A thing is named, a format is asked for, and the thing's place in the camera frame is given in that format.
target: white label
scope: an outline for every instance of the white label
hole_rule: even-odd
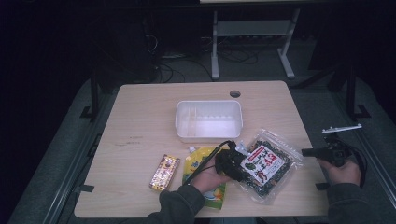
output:
[[[282,159],[263,145],[256,148],[241,162],[241,166],[261,185],[267,183],[283,164],[285,162]]]

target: candy bar wrapper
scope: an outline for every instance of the candy bar wrapper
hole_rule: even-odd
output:
[[[149,187],[159,191],[168,189],[179,163],[179,158],[164,154]]]

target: black cable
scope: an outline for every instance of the black cable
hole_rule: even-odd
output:
[[[211,166],[208,166],[208,167],[206,167],[205,169],[202,169],[202,171],[204,171],[204,170],[208,170],[208,169],[210,169],[210,168],[213,168],[213,167],[215,167],[216,165],[211,165]]]
[[[244,63],[251,58],[251,55],[249,55],[249,53],[246,52],[245,50],[241,50],[241,49],[235,50],[236,46],[233,46],[233,44],[231,44],[230,42],[228,42],[228,44],[224,44],[223,47],[230,50],[230,53],[225,53],[221,49],[218,51],[218,55],[225,61],[228,61],[231,63]],[[240,52],[240,53],[244,53],[246,55],[246,57],[243,59],[240,59],[240,58],[234,56],[233,53],[236,51]]]
[[[265,44],[264,46],[260,47],[259,50],[257,50],[257,52],[254,52],[253,50],[248,50],[246,46],[242,45],[241,47],[242,47],[243,50],[235,50],[235,51],[239,51],[239,52],[245,53],[247,55],[247,57],[244,58],[244,59],[239,59],[236,56],[233,56],[232,52],[230,54],[228,54],[228,55],[229,55],[229,57],[235,58],[235,60],[227,58],[226,56],[224,56],[224,54],[226,54],[226,53],[224,53],[222,50],[218,51],[218,55],[222,59],[224,59],[225,61],[228,61],[228,62],[231,62],[231,63],[255,64],[255,63],[257,63],[259,61],[259,53],[261,51],[263,51],[265,48],[267,48],[270,44],[272,44],[274,40],[275,39],[272,38],[270,41],[268,41],[267,44]],[[225,47],[228,47],[231,50],[232,50],[232,48],[234,48],[232,44],[228,44]],[[252,58],[254,58],[254,61],[248,63],[248,60],[250,60]]]
[[[195,60],[191,60],[191,59],[188,59],[188,58],[177,58],[177,59],[169,59],[169,60],[166,60],[165,62],[163,61],[163,63],[175,63],[175,62],[182,62],[182,61],[191,62],[191,63],[196,63],[196,64],[200,65],[200,66],[205,70],[205,72],[209,75],[210,80],[214,81],[214,80],[212,79],[212,75],[211,75],[210,72],[207,70],[207,68],[206,68],[203,64],[198,63],[198,62],[196,62]]]
[[[227,140],[227,141],[221,143],[218,147],[216,147],[216,148],[209,154],[209,156],[207,156],[207,158],[204,159],[204,160],[201,162],[201,164],[200,164],[200,165],[198,166],[198,168],[194,171],[194,173],[192,173],[192,174],[189,176],[189,178],[187,178],[187,180],[183,183],[183,186],[184,186],[184,185],[190,184],[190,182],[191,182],[196,176],[198,176],[198,174],[200,174],[200,173],[205,169],[204,167],[206,166],[206,164],[207,164],[210,160],[212,160],[212,158],[221,150],[221,147],[224,146],[225,144],[229,144],[229,143],[231,143],[231,142],[232,142],[232,141]]]
[[[356,158],[356,161],[358,162],[359,169],[361,170],[361,182],[360,182],[360,187],[363,188],[364,183],[366,182],[366,173],[367,173],[367,168],[368,168],[368,163],[367,163],[367,158],[364,156],[364,154],[357,148],[350,146],[346,144],[349,148],[351,148],[353,155]]]
[[[160,73],[160,80],[158,81],[158,83],[163,83],[163,70],[161,70],[161,68],[159,68],[158,72]]]
[[[161,80],[160,83],[167,83],[168,81],[170,81],[170,79],[173,77],[173,74],[174,74],[174,73],[179,73],[179,74],[183,77],[183,83],[186,82],[186,77],[185,77],[181,72],[179,72],[179,71],[173,69],[171,66],[169,66],[169,65],[167,65],[167,64],[164,64],[164,63],[162,63],[160,66],[165,66],[165,67],[167,67],[169,70],[164,70],[164,71],[168,71],[168,72],[171,72],[171,73],[172,73],[172,75],[171,75],[167,80],[165,80],[164,82],[162,82],[162,80]]]

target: plastic bag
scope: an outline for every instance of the plastic bag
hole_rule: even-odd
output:
[[[247,145],[241,163],[249,178],[239,185],[257,203],[271,204],[292,174],[303,166],[304,158],[282,137],[261,129]]]

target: hole in table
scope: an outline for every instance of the hole in table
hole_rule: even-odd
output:
[[[230,91],[230,95],[233,98],[238,98],[239,96],[241,96],[241,92],[240,91]]]

